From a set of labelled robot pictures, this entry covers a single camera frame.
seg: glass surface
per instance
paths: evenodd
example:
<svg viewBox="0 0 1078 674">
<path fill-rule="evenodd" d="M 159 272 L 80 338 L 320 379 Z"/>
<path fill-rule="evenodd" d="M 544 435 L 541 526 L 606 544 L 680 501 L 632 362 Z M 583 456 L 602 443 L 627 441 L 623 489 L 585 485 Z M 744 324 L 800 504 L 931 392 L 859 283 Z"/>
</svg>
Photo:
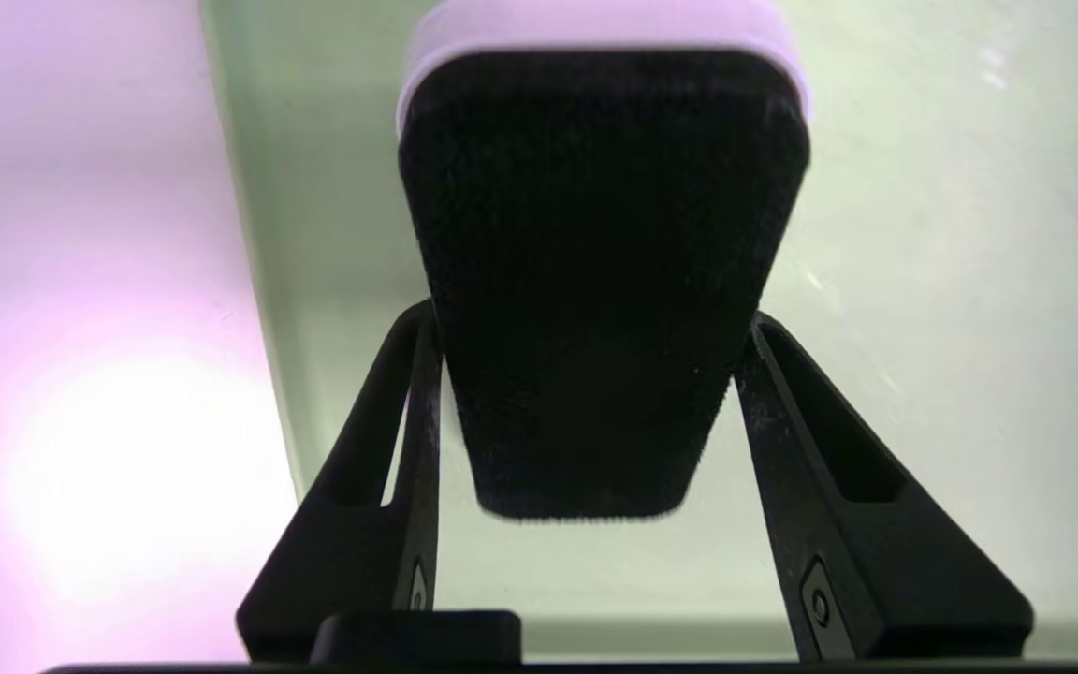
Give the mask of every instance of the glass surface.
<svg viewBox="0 0 1078 674">
<path fill-rule="evenodd" d="M 204 5 L 300 494 L 427 294 L 397 173 L 424 0 Z M 791 0 L 813 162 L 762 306 L 1078 657 L 1078 3 Z M 732 391 L 654 522 L 479 511 L 444 398 L 437 606 L 528 657 L 792 657 Z"/>
</svg>

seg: black clamp arm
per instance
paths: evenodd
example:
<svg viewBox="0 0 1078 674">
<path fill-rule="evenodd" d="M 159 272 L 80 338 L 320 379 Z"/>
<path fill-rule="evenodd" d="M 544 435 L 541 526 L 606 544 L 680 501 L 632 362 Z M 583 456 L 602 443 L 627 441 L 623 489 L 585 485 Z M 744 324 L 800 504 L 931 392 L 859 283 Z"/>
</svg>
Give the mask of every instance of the black clamp arm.
<svg viewBox="0 0 1078 674">
<path fill-rule="evenodd" d="M 401 613 L 429 610 L 436 592 L 441 363 L 431 304 L 415 304 L 389 331 L 239 607 L 253 661 L 368 662 L 390 652 L 431 664 L 519 661 L 512 614 Z M 1021 656 L 1029 603 L 784 326 L 756 317 L 735 381 L 801 660 Z M 407 393 L 393 501 L 378 507 Z"/>
</svg>

